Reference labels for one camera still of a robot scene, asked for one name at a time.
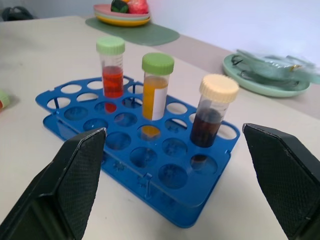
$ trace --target test tube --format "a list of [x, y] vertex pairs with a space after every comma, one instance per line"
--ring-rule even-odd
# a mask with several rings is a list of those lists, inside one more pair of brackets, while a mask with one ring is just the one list
[[213, 145], [218, 129], [239, 91], [239, 85], [233, 79], [220, 75], [206, 75], [201, 84], [201, 98], [196, 110], [190, 139], [202, 148]]
[[125, 41], [117, 36], [101, 37], [96, 41], [96, 50], [100, 55], [104, 96], [121, 97], [124, 94]]
[[170, 74], [174, 59], [163, 53], [152, 52], [143, 56], [144, 70], [142, 115], [152, 121], [164, 116]]

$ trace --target dark brown liquid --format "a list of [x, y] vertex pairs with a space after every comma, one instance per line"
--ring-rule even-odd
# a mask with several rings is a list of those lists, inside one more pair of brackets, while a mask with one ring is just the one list
[[220, 114], [214, 109], [197, 112], [191, 130], [191, 141], [202, 148], [211, 147], [221, 125], [221, 119]]

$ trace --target yellow plate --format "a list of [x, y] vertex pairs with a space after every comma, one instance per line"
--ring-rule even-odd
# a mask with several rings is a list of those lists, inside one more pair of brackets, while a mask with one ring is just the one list
[[150, 17], [148, 19], [139, 20], [139, 21], [123, 21], [123, 20], [106, 18], [106, 17], [102, 17], [102, 16], [96, 16], [96, 18], [106, 24], [120, 26], [120, 27], [137, 27], [137, 26], [141, 26], [141, 25], [146, 24], [150, 20]]

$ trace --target blue test tube rack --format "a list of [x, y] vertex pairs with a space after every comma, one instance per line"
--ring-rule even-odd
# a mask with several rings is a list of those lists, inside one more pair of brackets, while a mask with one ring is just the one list
[[[64, 141], [84, 131], [107, 128], [102, 170], [173, 224], [189, 228], [227, 166], [240, 132], [223, 121], [236, 137], [217, 135], [212, 147], [198, 147], [190, 141], [195, 107], [168, 95], [164, 117], [147, 120], [142, 116], [142, 93], [136, 91], [143, 84], [124, 79], [124, 94], [119, 98], [106, 98], [101, 88], [88, 87], [101, 83], [101, 77], [70, 81], [41, 93], [35, 100], [50, 112], [43, 124]], [[80, 90], [62, 91], [70, 85]], [[88, 94], [95, 97], [81, 101]], [[67, 100], [67, 105], [60, 99]], [[168, 110], [177, 103], [185, 107], [182, 114]], [[160, 133], [145, 135], [143, 127], [150, 126]]]

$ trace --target white wall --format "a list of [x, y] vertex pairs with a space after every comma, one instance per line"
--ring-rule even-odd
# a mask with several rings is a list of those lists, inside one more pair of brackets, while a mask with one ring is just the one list
[[[39, 18], [90, 16], [112, 0], [20, 0]], [[320, 65], [320, 0], [148, 0], [153, 21], [219, 47], [304, 56]]]

